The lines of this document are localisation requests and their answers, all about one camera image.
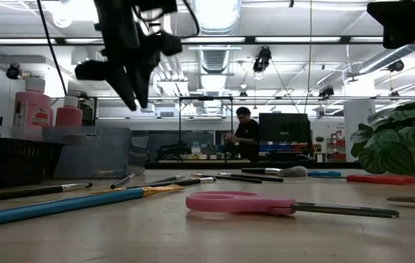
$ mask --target man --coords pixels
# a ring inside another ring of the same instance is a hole
[[[251,112],[247,107],[237,109],[238,124],[235,135],[227,136],[230,142],[238,142],[238,150],[242,159],[251,162],[259,160],[259,124],[250,118]]]

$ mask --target black basket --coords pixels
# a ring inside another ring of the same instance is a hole
[[[0,138],[0,188],[53,177],[64,144]]]

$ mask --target pink bottle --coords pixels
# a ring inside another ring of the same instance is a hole
[[[50,125],[52,102],[45,95],[45,80],[28,77],[26,91],[16,93],[14,127],[43,127]]]
[[[77,108],[78,102],[75,96],[64,97],[64,106],[56,110],[55,126],[81,127],[83,111]]]

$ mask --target black monitor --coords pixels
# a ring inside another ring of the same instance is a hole
[[[259,140],[262,142],[310,142],[307,114],[260,113]]]

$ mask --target pink scissors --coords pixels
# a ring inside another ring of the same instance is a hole
[[[399,217],[399,212],[396,210],[342,205],[319,205],[308,202],[296,202],[295,199],[269,198],[243,191],[205,191],[194,193],[186,197],[186,207],[191,210],[221,213],[255,212],[291,215],[295,211],[305,211],[379,218]]]

